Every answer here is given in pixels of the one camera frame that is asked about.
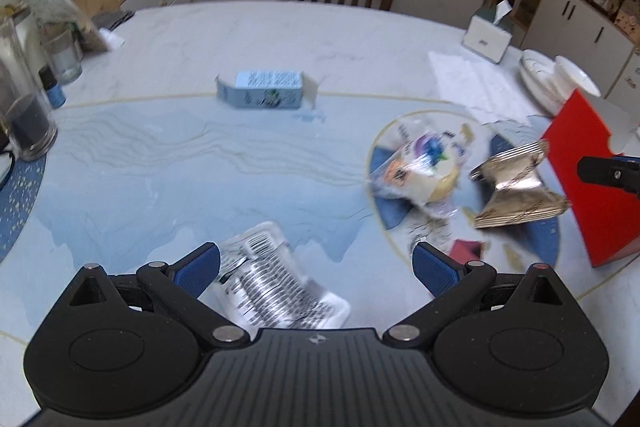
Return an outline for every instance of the stack of dishes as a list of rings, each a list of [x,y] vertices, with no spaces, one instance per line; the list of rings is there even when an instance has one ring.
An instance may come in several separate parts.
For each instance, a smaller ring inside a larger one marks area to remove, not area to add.
[[[553,116],[560,112],[574,89],[600,96],[590,77],[565,57],[556,57],[554,62],[534,50],[525,50],[520,57],[520,76],[533,98]]]

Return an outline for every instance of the glass cup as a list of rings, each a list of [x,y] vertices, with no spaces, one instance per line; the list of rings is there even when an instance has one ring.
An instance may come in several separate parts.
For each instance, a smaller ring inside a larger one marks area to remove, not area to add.
[[[73,82],[82,73],[74,35],[69,28],[57,26],[42,39],[42,47],[53,75],[60,84]]]
[[[14,22],[0,22],[0,116],[20,158],[36,160],[58,135],[42,86],[27,65]]]

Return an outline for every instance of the metal screw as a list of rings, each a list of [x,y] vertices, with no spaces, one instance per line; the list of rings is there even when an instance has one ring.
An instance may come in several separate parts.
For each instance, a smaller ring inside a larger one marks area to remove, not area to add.
[[[418,335],[420,335],[420,330],[409,324],[398,324],[389,328],[389,335],[396,341],[407,342],[417,339]]]
[[[238,326],[220,326],[213,330],[213,338],[220,342],[235,342],[244,337],[244,330]]]

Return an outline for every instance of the black bottle cap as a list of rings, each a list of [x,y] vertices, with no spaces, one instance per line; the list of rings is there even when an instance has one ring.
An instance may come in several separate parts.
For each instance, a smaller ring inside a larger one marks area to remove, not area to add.
[[[40,71],[38,71],[40,75],[40,80],[42,81],[42,87],[44,87],[45,91],[48,91],[52,87],[55,87],[58,81],[56,77],[53,76],[53,71],[48,66],[44,66]]]

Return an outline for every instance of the small blue bottle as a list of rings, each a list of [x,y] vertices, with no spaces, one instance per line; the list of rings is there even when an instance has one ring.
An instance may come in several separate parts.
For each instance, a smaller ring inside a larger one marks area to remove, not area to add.
[[[59,108],[66,102],[66,98],[56,77],[53,76],[53,71],[51,71],[51,68],[48,66],[44,66],[44,68],[38,71],[38,75],[42,81],[42,87],[44,87],[44,91],[47,93],[51,107],[54,109]]]

